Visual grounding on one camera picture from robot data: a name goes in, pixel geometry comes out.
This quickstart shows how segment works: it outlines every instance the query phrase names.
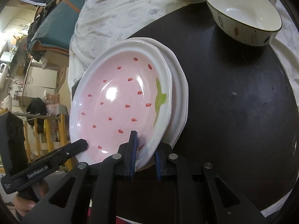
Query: leaf pattern on bowl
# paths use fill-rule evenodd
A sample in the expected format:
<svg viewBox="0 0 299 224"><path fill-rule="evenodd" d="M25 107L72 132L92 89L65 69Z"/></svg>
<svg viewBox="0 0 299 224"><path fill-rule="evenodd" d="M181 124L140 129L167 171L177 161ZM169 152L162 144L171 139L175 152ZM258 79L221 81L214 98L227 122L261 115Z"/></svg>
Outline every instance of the leaf pattern on bowl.
<svg viewBox="0 0 299 224"><path fill-rule="evenodd" d="M223 22L222 22L222 19L221 19L220 15L218 15L218 20L219 20L219 23L220 23L221 27L223 27Z"/></svg>
<svg viewBox="0 0 299 224"><path fill-rule="evenodd" d="M267 43L267 42L269 41L269 39L270 39L270 36L268 36L268 37L265 39L264 44Z"/></svg>
<svg viewBox="0 0 299 224"><path fill-rule="evenodd" d="M235 27L234 32L235 32L235 35L238 36L238 34L239 34L239 29L238 29L237 26Z"/></svg>
<svg viewBox="0 0 299 224"><path fill-rule="evenodd" d="M257 32L255 30L255 33L251 36L250 41L253 45L257 45L258 44L258 38L257 38Z"/></svg>
<svg viewBox="0 0 299 224"><path fill-rule="evenodd" d="M159 81L158 78L156 78L156 84L157 84L158 94L157 94L156 100L155 100L156 118L155 118L153 127L155 126L155 124L156 124L156 122L158 120L158 116L159 116L159 111L160 111L161 105L165 104L165 102L166 102L166 93L162 93L162 91L161 91L161 83L160 83L160 81Z"/></svg>

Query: metal screw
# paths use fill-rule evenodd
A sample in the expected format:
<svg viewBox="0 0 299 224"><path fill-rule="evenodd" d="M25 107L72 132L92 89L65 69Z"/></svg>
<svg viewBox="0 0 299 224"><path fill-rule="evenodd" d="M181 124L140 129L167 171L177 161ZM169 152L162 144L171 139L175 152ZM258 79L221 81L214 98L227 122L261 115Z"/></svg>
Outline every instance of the metal screw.
<svg viewBox="0 0 299 224"><path fill-rule="evenodd" d="M169 154L169 158L171 160L176 160L178 158L178 156L175 153L171 153L171 154Z"/></svg>
<svg viewBox="0 0 299 224"><path fill-rule="evenodd" d="M116 160L121 159L121 154L120 153L115 153L115 154L112 155L112 158L116 159Z"/></svg>
<svg viewBox="0 0 299 224"><path fill-rule="evenodd" d="M207 168L207 169L211 169L213 167L213 164L211 164L210 162L206 162L204 164L204 167Z"/></svg>
<svg viewBox="0 0 299 224"><path fill-rule="evenodd" d="M79 169L84 169L84 168L86 168L86 166L87 166L86 162L80 162L80 163L78 164L78 168L79 168Z"/></svg>

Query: person's hand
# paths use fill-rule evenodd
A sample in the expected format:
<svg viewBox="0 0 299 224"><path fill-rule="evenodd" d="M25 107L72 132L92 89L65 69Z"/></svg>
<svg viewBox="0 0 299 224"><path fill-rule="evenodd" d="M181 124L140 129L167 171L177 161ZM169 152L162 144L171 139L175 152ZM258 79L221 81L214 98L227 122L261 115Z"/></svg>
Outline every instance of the person's hand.
<svg viewBox="0 0 299 224"><path fill-rule="evenodd" d="M40 182L40 187L38 189L38 192L41 197L44 197L48 191L49 191L49 186L48 186L47 182L43 179ZM36 203L34 201L24 199L24 198L20 197L18 194L13 198L13 204L14 204L17 212L22 217L24 217L28 213L28 211L30 211L36 205Z"/></svg>

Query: dark clothing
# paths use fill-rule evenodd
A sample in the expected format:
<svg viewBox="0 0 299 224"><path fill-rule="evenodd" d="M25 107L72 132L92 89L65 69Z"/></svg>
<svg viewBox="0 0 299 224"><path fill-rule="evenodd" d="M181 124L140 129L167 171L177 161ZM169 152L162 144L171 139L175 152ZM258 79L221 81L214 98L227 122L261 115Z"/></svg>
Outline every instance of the dark clothing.
<svg viewBox="0 0 299 224"><path fill-rule="evenodd" d="M31 42L32 38L34 37L36 31L40 27L41 23L45 20L45 18L49 15L49 13L56 8L56 0L49 0L47 5L41 11L41 13L36 17L35 21L30 25L28 30L27 36L27 52L33 56L36 61L40 61L41 57L43 56L45 50L34 50L31 51L29 48L29 43Z"/></svg>
<svg viewBox="0 0 299 224"><path fill-rule="evenodd" d="M40 115L47 115L47 108L44 104L43 100L40 98L35 98L32 100L31 104L29 104L26 112L29 114L40 114ZM34 125L34 120L32 117L27 117L27 122L30 125ZM37 132L43 133L44 132L44 120L37 119Z"/></svg>

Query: metal rod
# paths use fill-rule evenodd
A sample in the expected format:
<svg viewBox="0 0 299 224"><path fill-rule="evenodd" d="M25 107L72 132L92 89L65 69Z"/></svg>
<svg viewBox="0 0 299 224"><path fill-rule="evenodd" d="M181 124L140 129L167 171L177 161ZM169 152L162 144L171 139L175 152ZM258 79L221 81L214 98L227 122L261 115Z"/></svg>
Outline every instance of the metal rod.
<svg viewBox="0 0 299 224"><path fill-rule="evenodd" d="M29 121L29 120L33 120L33 119L37 119L37 118L31 118L31 119L23 120L23 122L27 122L27 121Z"/></svg>
<svg viewBox="0 0 299 224"><path fill-rule="evenodd" d="M55 116L45 116L45 115L26 114L26 113L17 113L17 112L12 112L12 113L17 116L34 117L34 118L38 118L38 119L59 120L59 117L55 117Z"/></svg>

